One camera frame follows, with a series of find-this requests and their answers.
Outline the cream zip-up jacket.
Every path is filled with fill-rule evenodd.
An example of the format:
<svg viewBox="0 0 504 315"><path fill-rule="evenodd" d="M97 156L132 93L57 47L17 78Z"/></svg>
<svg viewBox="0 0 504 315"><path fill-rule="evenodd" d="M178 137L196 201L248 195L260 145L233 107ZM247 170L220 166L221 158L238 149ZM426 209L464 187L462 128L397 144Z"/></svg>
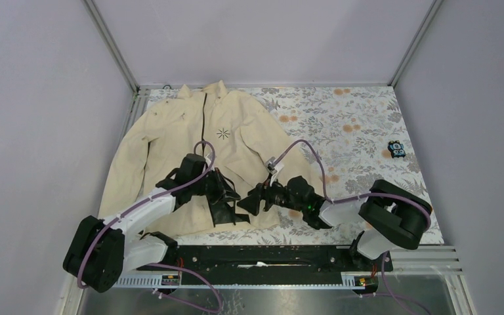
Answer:
<svg viewBox="0 0 504 315"><path fill-rule="evenodd" d="M265 164L273 157L282 158L282 184L301 176L323 192L319 174L280 122L254 96L219 81L201 90L182 87L175 98L149 106L115 153L98 217L126 210L192 152L214 152L215 167L242 197L267 178Z"/></svg>

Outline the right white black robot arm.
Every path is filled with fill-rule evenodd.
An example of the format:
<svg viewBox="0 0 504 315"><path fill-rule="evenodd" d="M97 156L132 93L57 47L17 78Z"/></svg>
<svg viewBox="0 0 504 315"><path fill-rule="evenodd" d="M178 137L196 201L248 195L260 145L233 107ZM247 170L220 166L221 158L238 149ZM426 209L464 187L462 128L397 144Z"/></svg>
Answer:
<svg viewBox="0 0 504 315"><path fill-rule="evenodd" d="M370 229L357 236L350 252L351 264L359 270L367 270L392 249L417 249L431 227L431 206L383 179L376 180L367 193L338 200L317 194L302 176L286 185L275 180L256 185L237 205L254 216L272 206L298 211L315 230L368 223Z"/></svg>

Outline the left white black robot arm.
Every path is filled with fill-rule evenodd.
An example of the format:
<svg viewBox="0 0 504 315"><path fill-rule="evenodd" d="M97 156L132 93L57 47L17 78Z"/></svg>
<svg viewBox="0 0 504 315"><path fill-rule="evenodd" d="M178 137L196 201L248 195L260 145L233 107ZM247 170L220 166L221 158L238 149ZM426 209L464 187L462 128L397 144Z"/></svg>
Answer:
<svg viewBox="0 0 504 315"><path fill-rule="evenodd" d="M212 158L187 154L155 188L128 209L98 219L85 217L78 225L66 253L63 269L74 276L81 289L99 293L109 290L128 271L155 263L168 270L177 263L171 241L160 233L144 229L203 196L213 219L228 218L235 223L234 207L241 197L236 187Z"/></svg>

